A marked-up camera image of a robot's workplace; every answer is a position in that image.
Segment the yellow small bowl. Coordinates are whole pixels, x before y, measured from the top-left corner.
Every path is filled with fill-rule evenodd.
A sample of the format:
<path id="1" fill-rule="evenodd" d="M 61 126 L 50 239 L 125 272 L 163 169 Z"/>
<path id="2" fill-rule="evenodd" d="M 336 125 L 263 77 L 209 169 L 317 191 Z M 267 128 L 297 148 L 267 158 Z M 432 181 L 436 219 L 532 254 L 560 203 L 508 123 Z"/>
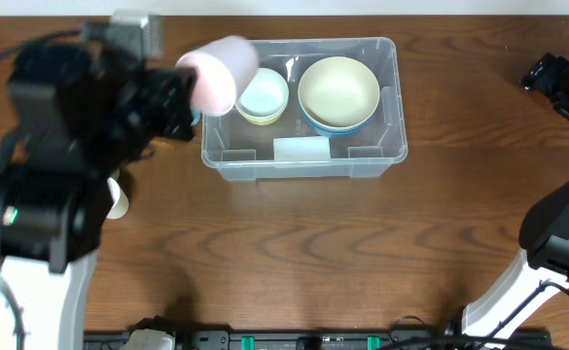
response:
<path id="1" fill-rule="evenodd" d="M 239 112 L 239 114 L 245 119 L 247 120 L 249 123 L 255 124 L 255 125 L 269 125 L 271 123 L 275 123 L 280 117 L 281 117 L 281 113 L 278 114 L 273 114 L 270 116 L 266 116 L 266 117 L 256 117 L 256 116 L 251 116 L 249 114 L 246 114 L 242 111 Z"/>

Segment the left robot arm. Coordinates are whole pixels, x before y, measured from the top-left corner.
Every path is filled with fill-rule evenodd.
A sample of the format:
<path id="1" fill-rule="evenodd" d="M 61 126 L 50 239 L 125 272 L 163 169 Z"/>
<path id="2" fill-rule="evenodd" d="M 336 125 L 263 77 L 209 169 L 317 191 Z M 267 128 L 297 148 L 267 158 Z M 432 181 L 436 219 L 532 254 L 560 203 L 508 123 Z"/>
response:
<path id="1" fill-rule="evenodd" d="M 0 146 L 2 347 L 82 347 L 108 181 L 154 138 L 193 138 L 196 80 L 111 45 L 20 51 L 7 83 L 19 122 Z"/>

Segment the white small bowl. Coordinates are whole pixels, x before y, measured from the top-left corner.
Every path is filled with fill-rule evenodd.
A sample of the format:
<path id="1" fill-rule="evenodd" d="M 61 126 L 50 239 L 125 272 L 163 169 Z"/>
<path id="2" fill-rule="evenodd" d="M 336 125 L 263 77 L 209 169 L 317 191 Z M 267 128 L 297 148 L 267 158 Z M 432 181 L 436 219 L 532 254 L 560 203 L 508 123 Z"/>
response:
<path id="1" fill-rule="evenodd" d="M 239 98 L 252 97 L 272 97 L 288 101 L 288 84 L 276 71 L 268 68 L 259 68 L 249 86 Z"/>

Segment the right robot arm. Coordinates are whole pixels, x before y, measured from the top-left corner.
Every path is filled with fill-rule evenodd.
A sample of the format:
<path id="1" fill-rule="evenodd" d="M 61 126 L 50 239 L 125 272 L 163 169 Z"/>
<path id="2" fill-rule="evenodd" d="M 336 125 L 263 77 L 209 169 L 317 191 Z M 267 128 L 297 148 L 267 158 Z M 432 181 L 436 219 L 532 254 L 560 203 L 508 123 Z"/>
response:
<path id="1" fill-rule="evenodd" d="M 545 54 L 521 85 L 541 92 L 569 122 L 569 60 Z M 517 328 L 557 293 L 569 297 L 569 181 L 526 213 L 520 249 L 509 267 L 436 345 L 453 349 L 535 349 L 539 341 L 513 337 Z"/>

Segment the dark blue bowl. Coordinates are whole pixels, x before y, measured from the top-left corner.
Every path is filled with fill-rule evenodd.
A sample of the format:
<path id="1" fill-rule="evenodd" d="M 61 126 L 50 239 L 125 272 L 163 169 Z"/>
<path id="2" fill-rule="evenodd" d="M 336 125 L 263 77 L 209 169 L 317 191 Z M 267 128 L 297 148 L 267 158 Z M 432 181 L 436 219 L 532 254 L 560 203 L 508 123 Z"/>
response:
<path id="1" fill-rule="evenodd" d="M 355 133 L 361 131 L 367 124 L 370 123 L 371 120 L 366 120 L 362 122 L 360 125 L 346 129 L 346 130 L 331 130 L 320 126 L 316 121 L 314 121 L 309 114 L 304 110 L 301 109 L 302 116 L 304 117 L 305 121 L 308 123 L 309 127 L 314 130 L 317 134 L 321 136 L 325 136 L 328 138 L 347 138 L 352 136 Z"/>

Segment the light blue plastic cup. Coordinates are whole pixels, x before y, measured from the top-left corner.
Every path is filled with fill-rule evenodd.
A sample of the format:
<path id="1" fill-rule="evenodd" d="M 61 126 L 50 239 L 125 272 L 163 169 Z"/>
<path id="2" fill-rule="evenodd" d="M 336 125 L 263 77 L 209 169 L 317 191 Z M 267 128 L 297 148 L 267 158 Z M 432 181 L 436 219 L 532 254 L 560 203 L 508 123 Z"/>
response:
<path id="1" fill-rule="evenodd" d="M 196 126 L 200 122 L 201 112 L 197 109 L 194 109 L 194 108 L 191 109 L 191 112 L 192 112 L 192 116 L 193 116 L 191 126 Z"/>

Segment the cream white plastic cup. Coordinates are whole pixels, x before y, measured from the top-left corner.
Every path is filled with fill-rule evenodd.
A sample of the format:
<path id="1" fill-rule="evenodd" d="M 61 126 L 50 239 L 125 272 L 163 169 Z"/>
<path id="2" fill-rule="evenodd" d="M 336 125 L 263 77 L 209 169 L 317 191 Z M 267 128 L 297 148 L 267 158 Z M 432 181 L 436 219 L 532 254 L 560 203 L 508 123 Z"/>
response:
<path id="1" fill-rule="evenodd" d="M 107 214 L 107 219 L 117 220 L 127 213 L 129 208 L 128 198 L 115 179 L 108 178 L 107 184 L 113 199 L 113 204 Z"/>

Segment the pink plastic cup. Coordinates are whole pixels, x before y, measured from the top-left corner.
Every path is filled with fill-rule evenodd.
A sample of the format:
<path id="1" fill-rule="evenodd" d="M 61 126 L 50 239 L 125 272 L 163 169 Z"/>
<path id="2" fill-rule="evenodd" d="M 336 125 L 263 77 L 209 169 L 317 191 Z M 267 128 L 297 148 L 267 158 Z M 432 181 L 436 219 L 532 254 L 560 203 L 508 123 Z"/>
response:
<path id="1" fill-rule="evenodd" d="M 260 58 L 252 42 L 232 35 L 185 53 L 176 68 L 196 71 L 191 105 L 204 115 L 221 117 L 234 107 L 259 65 Z"/>

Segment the large beige bowl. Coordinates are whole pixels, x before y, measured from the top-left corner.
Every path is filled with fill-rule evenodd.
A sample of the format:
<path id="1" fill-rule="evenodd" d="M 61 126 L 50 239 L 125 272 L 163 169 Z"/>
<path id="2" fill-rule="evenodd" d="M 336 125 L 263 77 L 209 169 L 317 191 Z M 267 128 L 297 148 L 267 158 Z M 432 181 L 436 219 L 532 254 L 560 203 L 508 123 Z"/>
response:
<path id="1" fill-rule="evenodd" d="M 298 99 L 316 125 L 344 132 L 365 123 L 375 112 L 381 88 L 364 63 L 345 56 L 318 60 L 302 74 Z"/>

